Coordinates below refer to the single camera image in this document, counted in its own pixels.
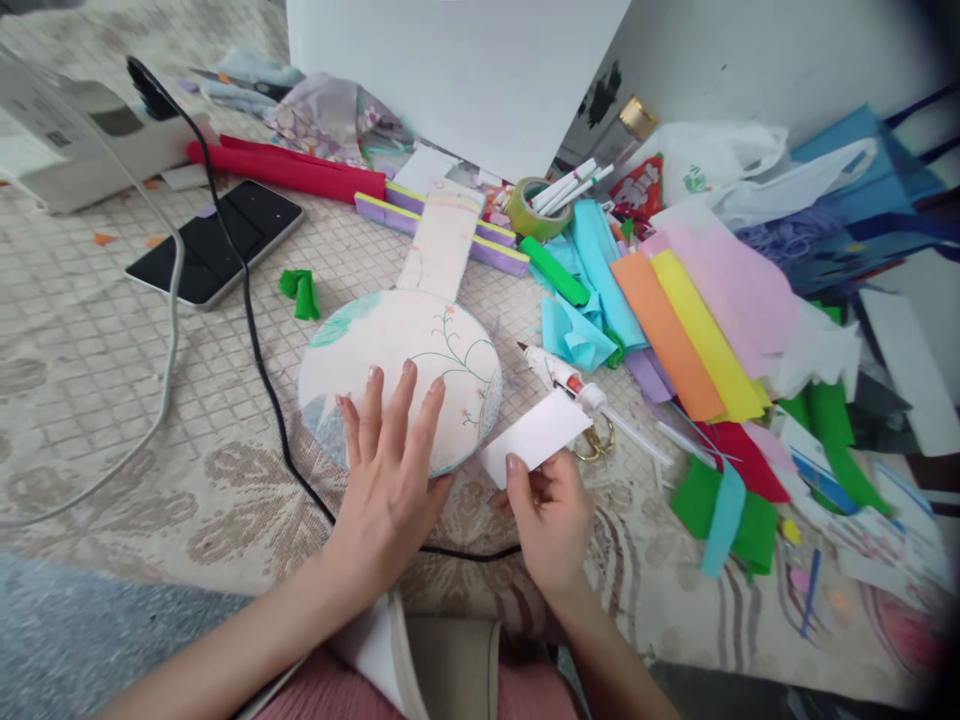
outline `phone screen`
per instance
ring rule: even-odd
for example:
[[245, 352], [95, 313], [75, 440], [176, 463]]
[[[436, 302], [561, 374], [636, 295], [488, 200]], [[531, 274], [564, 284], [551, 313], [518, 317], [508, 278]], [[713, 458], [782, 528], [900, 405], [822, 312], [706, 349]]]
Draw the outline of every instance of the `phone screen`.
[[[248, 263], [303, 215], [303, 208], [296, 203], [250, 180], [220, 198], [220, 206], [233, 242]], [[240, 273], [240, 260], [215, 214], [195, 217], [179, 230], [186, 256], [178, 297], [193, 305], [205, 305]], [[169, 292], [175, 256], [173, 237], [167, 237], [126, 272]]]

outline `round paper disc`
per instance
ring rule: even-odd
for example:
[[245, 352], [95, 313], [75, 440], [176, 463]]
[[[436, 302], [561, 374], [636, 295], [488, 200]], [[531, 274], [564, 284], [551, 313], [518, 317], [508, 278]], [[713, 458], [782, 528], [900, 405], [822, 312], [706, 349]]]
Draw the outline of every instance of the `round paper disc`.
[[460, 465], [480, 446], [500, 410], [500, 360], [483, 326], [459, 305], [419, 290], [389, 290], [354, 300], [317, 331], [303, 356], [299, 401], [303, 422], [320, 447], [347, 466], [336, 395], [362, 407], [371, 365], [383, 368], [383, 407], [403, 362], [418, 368], [409, 428], [430, 384], [443, 375], [447, 392], [430, 457], [430, 477]]

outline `forearm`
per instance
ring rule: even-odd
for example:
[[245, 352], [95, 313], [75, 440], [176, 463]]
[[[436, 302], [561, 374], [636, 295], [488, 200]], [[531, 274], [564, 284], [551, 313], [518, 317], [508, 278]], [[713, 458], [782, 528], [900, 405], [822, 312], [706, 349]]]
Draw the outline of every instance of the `forearm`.
[[316, 555], [276, 588], [117, 697], [101, 718], [227, 718], [362, 608], [345, 607]]
[[560, 598], [548, 598], [570, 643], [594, 720], [679, 720], [636, 651], [604, 612], [584, 576]]

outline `plastic bag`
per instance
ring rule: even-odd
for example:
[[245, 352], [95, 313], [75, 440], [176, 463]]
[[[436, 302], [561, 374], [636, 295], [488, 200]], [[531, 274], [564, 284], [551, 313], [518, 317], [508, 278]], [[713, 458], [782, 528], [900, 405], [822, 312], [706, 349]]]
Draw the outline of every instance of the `plastic bag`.
[[[787, 130], [759, 123], [677, 122], [657, 130], [625, 167], [663, 156], [663, 202], [667, 207], [693, 195], [721, 190], [776, 165], [787, 149]], [[624, 191], [627, 172], [610, 191]]]
[[877, 141], [865, 138], [808, 163], [789, 163], [763, 182], [743, 180], [704, 196], [730, 230], [760, 225], [798, 213], [821, 196], [855, 183], [877, 157]]

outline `black cable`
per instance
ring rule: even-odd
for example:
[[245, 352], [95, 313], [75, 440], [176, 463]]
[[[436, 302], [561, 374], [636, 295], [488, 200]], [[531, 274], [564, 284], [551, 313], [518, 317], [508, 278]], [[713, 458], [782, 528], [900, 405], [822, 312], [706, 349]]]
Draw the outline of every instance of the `black cable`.
[[[213, 197], [213, 205], [217, 209], [217, 218], [220, 221], [220, 228], [223, 230], [224, 237], [227, 239], [227, 242], [233, 249], [233, 252], [236, 254], [237, 258], [239, 258], [240, 265], [243, 268], [243, 305], [247, 315], [247, 329], [249, 330], [250, 334], [250, 344], [253, 347], [253, 358], [257, 364], [257, 371], [260, 373], [260, 380], [263, 382], [263, 387], [266, 389], [267, 395], [270, 398], [270, 404], [273, 406], [273, 414], [277, 420], [277, 429], [280, 431], [280, 446], [283, 451], [283, 462], [287, 466], [287, 470], [290, 471], [290, 474], [293, 475], [296, 481], [300, 484], [300, 487], [302, 487], [307, 495], [310, 496], [310, 499], [313, 500], [314, 504], [320, 508], [320, 511], [324, 514], [330, 524], [336, 525], [336, 515], [334, 515], [330, 508], [327, 507], [326, 503], [324, 503], [317, 494], [317, 491], [313, 489], [310, 483], [306, 481], [303, 475], [300, 474], [296, 466], [293, 464], [293, 457], [290, 452], [290, 442], [287, 438], [287, 425], [283, 419], [283, 410], [280, 407], [280, 400], [277, 398], [277, 393], [273, 389], [273, 384], [270, 382], [270, 376], [267, 374], [267, 365], [264, 362], [263, 354], [260, 351], [260, 339], [257, 335], [257, 325], [254, 320], [253, 313], [253, 300], [250, 297], [250, 266], [247, 265], [247, 261], [243, 257], [243, 254], [234, 244], [233, 236], [230, 234], [230, 230], [227, 228], [226, 222], [224, 221], [224, 214], [220, 208], [220, 196], [217, 193], [217, 185], [213, 177], [213, 164], [210, 162], [210, 151], [207, 149], [207, 141], [203, 137], [203, 133], [200, 132], [200, 129], [196, 126], [196, 123], [193, 122], [193, 119], [180, 106], [180, 103], [170, 96], [170, 93], [167, 92], [167, 89], [159, 80], [157, 80], [154, 74], [147, 69], [146, 65], [132, 55], [127, 57], [127, 63], [129, 66], [143, 73], [143, 76], [149, 80], [156, 88], [157, 92], [160, 93], [160, 95], [163, 96], [176, 109], [180, 117], [182, 117], [186, 121], [187, 125], [190, 126], [193, 134], [197, 136], [197, 142], [200, 143], [200, 150], [203, 152], [203, 165], [207, 173], [207, 184], [210, 186], [210, 195]], [[462, 550], [451, 550], [449, 548], [435, 547], [433, 545], [424, 545], [422, 548], [420, 548], [420, 552], [443, 555], [445, 557], [457, 558], [459, 560], [467, 560], [475, 563], [489, 563], [497, 560], [503, 560], [511, 555], [516, 555], [520, 552], [520, 546], [512, 545], [490, 555], [475, 555]]]

